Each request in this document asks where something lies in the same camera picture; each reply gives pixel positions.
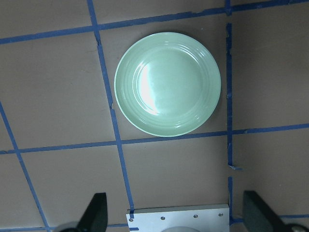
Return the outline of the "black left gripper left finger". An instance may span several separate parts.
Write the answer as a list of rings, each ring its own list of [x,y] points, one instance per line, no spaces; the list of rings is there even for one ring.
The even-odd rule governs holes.
[[[107,195],[95,193],[81,219],[76,223],[65,223],[57,232],[105,232],[107,229]]]

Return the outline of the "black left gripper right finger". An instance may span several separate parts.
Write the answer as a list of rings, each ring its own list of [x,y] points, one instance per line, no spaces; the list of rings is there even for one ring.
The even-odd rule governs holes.
[[[284,223],[268,204],[252,190],[243,193],[243,223],[249,232],[307,232],[306,226]]]

